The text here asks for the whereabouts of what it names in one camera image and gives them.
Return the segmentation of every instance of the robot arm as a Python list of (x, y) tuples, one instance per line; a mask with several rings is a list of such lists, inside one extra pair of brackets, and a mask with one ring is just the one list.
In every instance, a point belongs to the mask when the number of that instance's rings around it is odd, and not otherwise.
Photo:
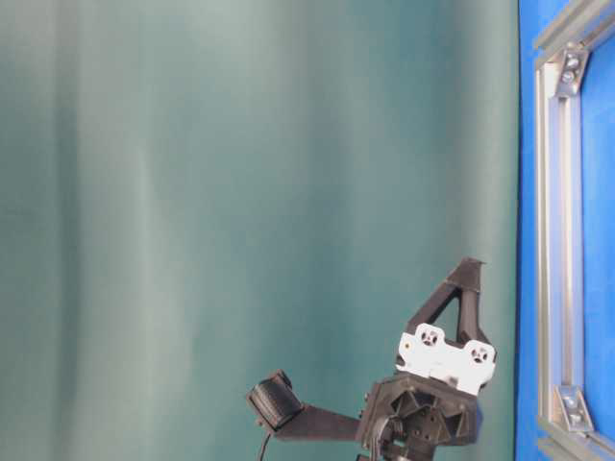
[[(247, 395), (267, 436), (285, 441), (356, 441), (369, 450), (357, 461), (431, 461), (442, 445), (476, 442), (477, 395), (495, 370), (496, 351), (479, 326), (481, 263), (463, 259), (407, 323), (396, 373), (366, 396), (360, 420), (297, 399), (282, 370)], [(459, 301), (455, 340), (433, 323)]]

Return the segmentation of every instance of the white mounting plate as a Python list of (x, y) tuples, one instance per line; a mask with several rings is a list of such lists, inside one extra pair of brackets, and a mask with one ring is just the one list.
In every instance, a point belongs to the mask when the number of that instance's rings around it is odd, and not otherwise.
[(405, 364), (397, 365), (397, 369), (433, 377), (477, 396), (480, 387), (493, 377), (495, 349), (477, 340), (468, 341), (460, 349), (447, 344), (444, 338), (444, 330), (430, 324), (420, 324), (414, 334), (402, 333), (399, 353)]

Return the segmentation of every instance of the screw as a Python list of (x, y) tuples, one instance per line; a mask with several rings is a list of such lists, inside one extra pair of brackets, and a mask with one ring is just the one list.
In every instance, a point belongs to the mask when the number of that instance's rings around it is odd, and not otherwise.
[(564, 84), (571, 84), (575, 79), (575, 73), (572, 70), (567, 70), (563, 74), (561, 74), (561, 81)]
[(566, 68), (568, 69), (576, 69), (580, 61), (575, 55), (568, 55), (568, 60), (566, 61)]
[(564, 403), (568, 408), (577, 408), (577, 401), (570, 396), (564, 397)]

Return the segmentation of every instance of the blue wall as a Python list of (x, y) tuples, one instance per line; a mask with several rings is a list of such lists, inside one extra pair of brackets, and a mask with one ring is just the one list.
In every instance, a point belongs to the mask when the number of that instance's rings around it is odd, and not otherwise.
[(582, 89), (585, 397), (615, 439), (615, 38), (587, 65)]
[(557, 16), (566, 3), (565, 0), (519, 1), (521, 159), (516, 457), (520, 461), (544, 459), (535, 445), (538, 437), (536, 424), (538, 381), (536, 374), (533, 69), (534, 59), (538, 53), (533, 50), (531, 43)]

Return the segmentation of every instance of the green curtain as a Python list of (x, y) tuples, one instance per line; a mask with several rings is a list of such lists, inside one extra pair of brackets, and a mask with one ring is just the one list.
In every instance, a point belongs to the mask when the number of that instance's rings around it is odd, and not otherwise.
[(254, 459), (276, 368), (355, 415), (465, 255), (499, 362), (437, 459), (512, 458), (516, 2), (8, 3), (0, 458)]

